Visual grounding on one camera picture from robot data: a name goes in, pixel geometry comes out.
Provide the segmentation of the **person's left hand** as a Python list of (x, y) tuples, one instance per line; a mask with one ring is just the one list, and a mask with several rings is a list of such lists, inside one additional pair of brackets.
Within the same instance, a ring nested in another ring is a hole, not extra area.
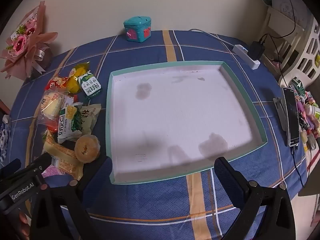
[(22, 234), (23, 239), (29, 239), (30, 225), (28, 224), (28, 220), (25, 213), (19, 212), (18, 217), (19, 217), (19, 223), (20, 223), (18, 228), (20, 230), (20, 233)]

